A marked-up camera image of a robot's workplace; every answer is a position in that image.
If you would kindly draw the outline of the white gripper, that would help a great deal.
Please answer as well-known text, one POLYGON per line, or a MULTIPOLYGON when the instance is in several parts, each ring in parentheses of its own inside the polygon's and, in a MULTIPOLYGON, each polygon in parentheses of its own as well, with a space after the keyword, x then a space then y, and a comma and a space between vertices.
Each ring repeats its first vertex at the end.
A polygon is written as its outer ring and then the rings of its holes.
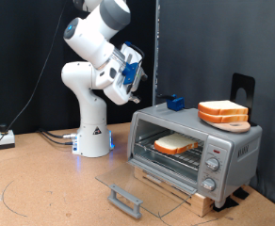
POLYGON ((112 59, 115 66, 110 70, 113 81, 104 88, 105 95, 116 105, 128 101, 139 104, 141 98, 134 95, 140 81, 147 81, 148 75, 141 67, 144 53, 131 42, 125 42, 121 49, 114 49, 112 59))

